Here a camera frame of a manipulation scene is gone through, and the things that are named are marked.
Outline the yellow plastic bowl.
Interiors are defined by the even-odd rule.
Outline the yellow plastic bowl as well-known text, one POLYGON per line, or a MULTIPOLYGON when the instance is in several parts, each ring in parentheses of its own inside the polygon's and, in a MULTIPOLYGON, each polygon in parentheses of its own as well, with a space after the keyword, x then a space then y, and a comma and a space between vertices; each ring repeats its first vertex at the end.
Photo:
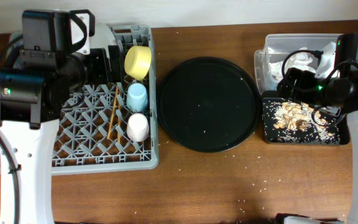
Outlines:
POLYGON ((149 72, 152 63, 152 52, 149 47, 131 47, 124 61, 125 72, 136 80, 142 80, 149 72))

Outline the wooden chopstick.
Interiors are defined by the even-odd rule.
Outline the wooden chopstick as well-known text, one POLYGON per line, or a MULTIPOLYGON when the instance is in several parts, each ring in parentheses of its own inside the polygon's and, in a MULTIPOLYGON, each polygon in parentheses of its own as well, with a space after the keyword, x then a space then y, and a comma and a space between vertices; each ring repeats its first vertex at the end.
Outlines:
POLYGON ((111 117, 110 117, 110 121, 109 121, 109 129, 108 129, 108 135, 107 135, 107 139, 110 139, 111 136, 111 130, 112 130, 112 124, 114 121, 114 115, 115 115, 115 109, 116 109, 116 104, 117 104, 117 96, 119 94, 119 87, 116 86, 116 91, 114 94, 114 101, 113 101, 113 105, 112 105, 112 113, 111 113, 111 117))
MULTIPOLYGON (((121 105, 120 104, 118 104, 117 109, 118 109, 118 111, 121 112, 121 105)), ((120 127, 120 125, 121 125, 121 119, 117 115, 117 126, 120 127)), ((119 131, 117 131, 117 143, 121 144, 121 134, 120 134, 119 131)))

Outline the food scraps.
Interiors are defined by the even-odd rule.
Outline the food scraps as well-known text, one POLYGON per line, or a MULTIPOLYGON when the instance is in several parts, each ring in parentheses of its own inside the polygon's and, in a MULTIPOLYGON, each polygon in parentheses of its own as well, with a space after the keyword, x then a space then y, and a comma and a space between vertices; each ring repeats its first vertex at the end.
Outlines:
POLYGON ((318 134, 322 140, 332 138, 334 133, 325 127, 328 124, 325 117, 319 111, 314 114, 312 119, 312 112, 314 109, 306 103, 283 102, 273 103, 273 127, 274 129, 283 129, 284 131, 312 131, 318 134))

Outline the light blue plastic cup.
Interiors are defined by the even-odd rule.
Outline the light blue plastic cup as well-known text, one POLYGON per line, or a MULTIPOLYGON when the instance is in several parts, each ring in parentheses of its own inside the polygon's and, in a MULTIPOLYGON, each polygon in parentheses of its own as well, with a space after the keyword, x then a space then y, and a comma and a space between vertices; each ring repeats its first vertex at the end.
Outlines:
POLYGON ((148 95, 146 87, 141 83, 133 83, 127 91, 127 107, 133 112, 141 112, 148 105, 148 95))

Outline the pink plastic cup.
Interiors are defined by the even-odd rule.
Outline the pink plastic cup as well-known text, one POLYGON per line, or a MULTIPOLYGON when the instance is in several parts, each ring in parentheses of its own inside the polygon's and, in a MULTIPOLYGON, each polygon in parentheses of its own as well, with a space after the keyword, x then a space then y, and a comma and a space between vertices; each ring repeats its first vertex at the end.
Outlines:
POLYGON ((141 113, 134 113, 129 117, 127 122, 127 135, 135 141, 141 142, 149 136, 149 122, 141 113))

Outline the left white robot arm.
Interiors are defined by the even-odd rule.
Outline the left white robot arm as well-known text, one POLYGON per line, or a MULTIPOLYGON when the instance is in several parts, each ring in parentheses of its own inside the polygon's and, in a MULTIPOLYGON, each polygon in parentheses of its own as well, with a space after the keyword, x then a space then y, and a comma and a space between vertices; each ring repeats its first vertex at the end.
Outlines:
POLYGON ((61 110, 85 85, 121 82, 124 57, 87 9, 22 13, 0 53, 1 223, 53 223, 52 154, 61 110))

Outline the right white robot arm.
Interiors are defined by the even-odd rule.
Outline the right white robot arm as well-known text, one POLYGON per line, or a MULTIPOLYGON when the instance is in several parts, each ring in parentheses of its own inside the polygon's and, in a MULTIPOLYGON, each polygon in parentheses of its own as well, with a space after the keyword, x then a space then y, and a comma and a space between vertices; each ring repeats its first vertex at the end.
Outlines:
POLYGON ((339 35, 334 66, 324 78, 297 68, 281 68, 277 91, 282 98, 315 105, 340 108, 340 123, 347 119, 352 143, 352 203, 347 223, 358 223, 358 32, 339 35))

